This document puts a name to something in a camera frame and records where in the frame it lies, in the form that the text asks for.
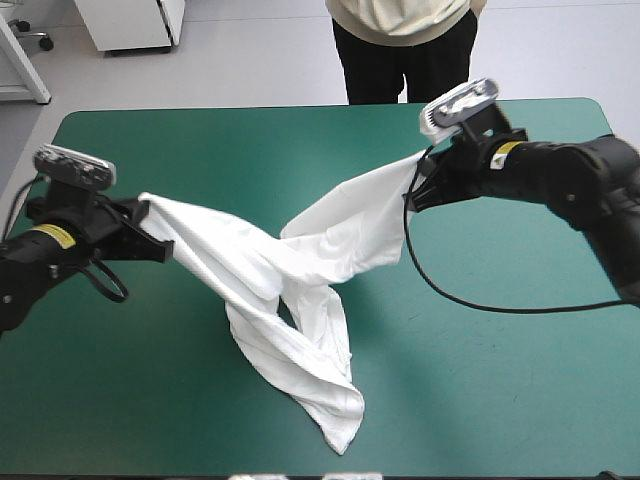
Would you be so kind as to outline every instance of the black pants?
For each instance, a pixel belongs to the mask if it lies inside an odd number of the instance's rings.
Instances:
[[[409,102],[430,102],[469,79],[478,22],[467,14],[440,37],[415,47],[384,47],[347,32],[333,21],[333,35],[351,105],[398,103],[407,80]]]

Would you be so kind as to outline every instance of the caster wheel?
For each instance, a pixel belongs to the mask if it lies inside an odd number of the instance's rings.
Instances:
[[[18,29],[19,32],[28,32],[29,30],[31,30],[31,24],[29,22],[25,22],[24,20],[19,21],[18,23],[16,23],[16,28]]]
[[[51,40],[49,37],[44,37],[40,39],[38,44],[40,45],[40,48],[43,49],[45,52],[48,52],[49,50],[53,50],[53,40]]]

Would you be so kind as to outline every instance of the white cloth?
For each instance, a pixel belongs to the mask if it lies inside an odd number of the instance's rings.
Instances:
[[[226,302],[238,346],[273,386],[298,401],[343,454],[364,414],[351,383],[342,303],[329,285],[395,263],[402,194],[421,152],[335,187],[275,239],[227,213],[149,193],[141,226],[174,240],[174,257]],[[277,315],[279,297],[296,328]]]

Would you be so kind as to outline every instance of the person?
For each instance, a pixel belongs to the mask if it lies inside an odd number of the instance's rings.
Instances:
[[[486,0],[326,0],[349,104],[430,102],[469,79]]]

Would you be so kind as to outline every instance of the white cabinet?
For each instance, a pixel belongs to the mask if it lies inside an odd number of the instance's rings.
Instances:
[[[75,0],[99,51],[180,42],[185,0]]]

